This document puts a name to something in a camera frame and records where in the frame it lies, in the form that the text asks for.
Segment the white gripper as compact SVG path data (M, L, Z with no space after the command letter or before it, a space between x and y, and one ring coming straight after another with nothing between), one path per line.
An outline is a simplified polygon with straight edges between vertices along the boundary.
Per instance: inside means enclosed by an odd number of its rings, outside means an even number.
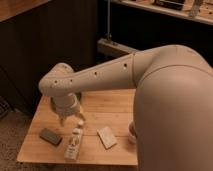
M80 104L75 94L70 93L65 96L51 98L52 110L59 116L59 124L64 126L66 117L74 115L79 119L86 121L85 116L80 111Z

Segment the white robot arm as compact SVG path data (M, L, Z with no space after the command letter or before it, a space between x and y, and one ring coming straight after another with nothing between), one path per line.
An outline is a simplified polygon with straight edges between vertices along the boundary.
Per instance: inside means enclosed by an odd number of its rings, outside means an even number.
M55 65L40 92L67 104L75 92L133 89L139 171L213 171L213 67L195 50L167 45L75 72Z

